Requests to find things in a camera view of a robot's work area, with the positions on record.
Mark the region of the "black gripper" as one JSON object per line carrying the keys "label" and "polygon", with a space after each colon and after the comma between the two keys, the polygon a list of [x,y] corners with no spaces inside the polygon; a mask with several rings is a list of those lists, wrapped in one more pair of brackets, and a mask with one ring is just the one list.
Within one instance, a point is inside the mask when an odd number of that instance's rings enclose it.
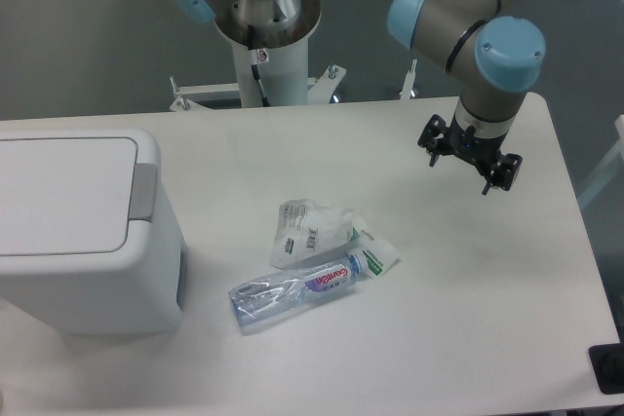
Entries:
{"label": "black gripper", "polygon": [[455,118],[448,126],[439,115],[434,114],[425,125],[417,145],[429,156],[430,168],[441,156],[454,156],[474,166],[479,173],[485,173],[486,185],[482,194],[486,195],[491,189],[509,191],[522,166],[522,156],[501,152],[507,134],[477,136],[475,126],[462,129]]}

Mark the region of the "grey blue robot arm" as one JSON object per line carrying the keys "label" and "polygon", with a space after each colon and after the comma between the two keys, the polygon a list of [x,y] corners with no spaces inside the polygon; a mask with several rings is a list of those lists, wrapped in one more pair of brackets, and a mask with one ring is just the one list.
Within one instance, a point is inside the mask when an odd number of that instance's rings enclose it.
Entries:
{"label": "grey blue robot arm", "polygon": [[[308,89],[308,40],[320,0],[175,0],[199,23],[214,23],[230,42],[242,104],[301,105]],[[503,153],[545,56],[540,30],[503,15],[514,0],[393,0],[388,32],[403,47],[461,83],[453,117],[432,117],[418,144],[432,161],[452,156],[473,166],[486,188],[509,190],[521,156]]]}

